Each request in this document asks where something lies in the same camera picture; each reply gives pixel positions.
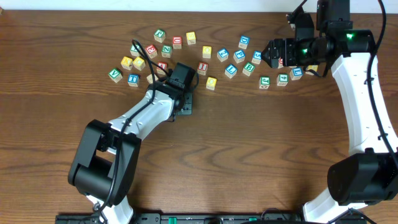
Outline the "yellow O block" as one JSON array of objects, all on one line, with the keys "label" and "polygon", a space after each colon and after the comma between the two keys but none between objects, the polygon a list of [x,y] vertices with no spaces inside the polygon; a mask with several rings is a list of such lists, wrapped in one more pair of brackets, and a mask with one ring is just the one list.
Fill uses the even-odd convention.
[{"label": "yellow O block", "polygon": [[209,90],[214,90],[217,83],[217,79],[213,77],[208,77],[206,81],[206,88]]},{"label": "yellow O block", "polygon": [[211,46],[203,46],[202,48],[202,56],[203,58],[211,58],[212,47]]}]

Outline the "green B block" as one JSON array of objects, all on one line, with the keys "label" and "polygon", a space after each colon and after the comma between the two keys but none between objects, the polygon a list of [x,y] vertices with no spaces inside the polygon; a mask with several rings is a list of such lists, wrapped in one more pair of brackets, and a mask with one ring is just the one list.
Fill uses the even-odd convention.
[{"label": "green B block", "polygon": [[245,66],[243,67],[243,74],[245,74],[246,76],[250,77],[251,74],[253,73],[254,69],[255,69],[254,64],[251,63],[251,62],[247,62],[245,64]]}]

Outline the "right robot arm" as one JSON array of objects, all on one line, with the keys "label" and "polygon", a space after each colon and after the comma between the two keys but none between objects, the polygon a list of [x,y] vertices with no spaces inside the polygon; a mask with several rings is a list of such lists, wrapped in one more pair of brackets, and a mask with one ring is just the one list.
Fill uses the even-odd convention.
[{"label": "right robot arm", "polygon": [[390,122],[377,73],[370,30],[345,29],[323,37],[274,39],[262,59],[276,68],[318,65],[331,69],[341,94],[349,131],[349,157],[328,170],[327,188],[302,209],[306,222],[334,222],[349,209],[397,195],[397,135]]}]

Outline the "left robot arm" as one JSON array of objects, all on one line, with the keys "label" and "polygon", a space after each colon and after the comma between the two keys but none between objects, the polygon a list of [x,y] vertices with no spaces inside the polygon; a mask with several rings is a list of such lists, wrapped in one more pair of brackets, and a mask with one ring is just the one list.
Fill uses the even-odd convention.
[{"label": "left robot arm", "polygon": [[134,211],[127,193],[132,185],[142,141],[160,123],[183,109],[194,86],[168,78],[148,86],[143,99],[107,123],[89,122],[73,159],[68,182],[93,203],[90,223],[129,223]]}]

